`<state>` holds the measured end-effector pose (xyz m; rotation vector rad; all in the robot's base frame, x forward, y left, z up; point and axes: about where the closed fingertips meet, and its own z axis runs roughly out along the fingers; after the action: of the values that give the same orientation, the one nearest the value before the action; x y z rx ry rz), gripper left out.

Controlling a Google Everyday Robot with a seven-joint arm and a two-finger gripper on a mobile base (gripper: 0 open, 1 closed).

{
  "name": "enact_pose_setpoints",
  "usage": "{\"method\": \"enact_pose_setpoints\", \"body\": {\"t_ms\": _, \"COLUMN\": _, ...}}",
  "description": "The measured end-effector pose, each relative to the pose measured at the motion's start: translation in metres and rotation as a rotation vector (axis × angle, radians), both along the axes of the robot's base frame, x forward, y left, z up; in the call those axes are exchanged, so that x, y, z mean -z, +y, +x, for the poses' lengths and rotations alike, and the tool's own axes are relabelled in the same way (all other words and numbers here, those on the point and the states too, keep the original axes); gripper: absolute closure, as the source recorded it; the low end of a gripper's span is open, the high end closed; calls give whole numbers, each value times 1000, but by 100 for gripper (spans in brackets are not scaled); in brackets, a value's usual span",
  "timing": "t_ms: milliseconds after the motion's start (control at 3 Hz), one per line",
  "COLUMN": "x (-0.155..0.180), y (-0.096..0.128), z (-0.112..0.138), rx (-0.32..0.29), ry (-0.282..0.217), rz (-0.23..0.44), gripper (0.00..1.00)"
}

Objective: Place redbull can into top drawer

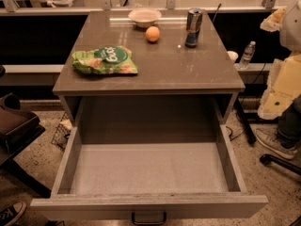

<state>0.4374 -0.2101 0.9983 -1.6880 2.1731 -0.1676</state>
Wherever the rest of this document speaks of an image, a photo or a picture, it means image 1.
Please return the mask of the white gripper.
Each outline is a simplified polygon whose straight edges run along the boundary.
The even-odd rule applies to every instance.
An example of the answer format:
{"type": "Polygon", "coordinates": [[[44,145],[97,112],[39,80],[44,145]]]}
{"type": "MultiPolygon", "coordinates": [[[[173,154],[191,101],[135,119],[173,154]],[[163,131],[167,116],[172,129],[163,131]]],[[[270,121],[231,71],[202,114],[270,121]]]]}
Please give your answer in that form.
{"type": "MultiPolygon", "coordinates": [[[[292,52],[301,51],[301,0],[291,0],[265,18],[260,29],[280,31],[280,44],[292,52]]],[[[258,115],[264,120],[279,117],[301,95],[301,54],[291,53],[284,60],[275,59],[267,79],[258,115]]]]}

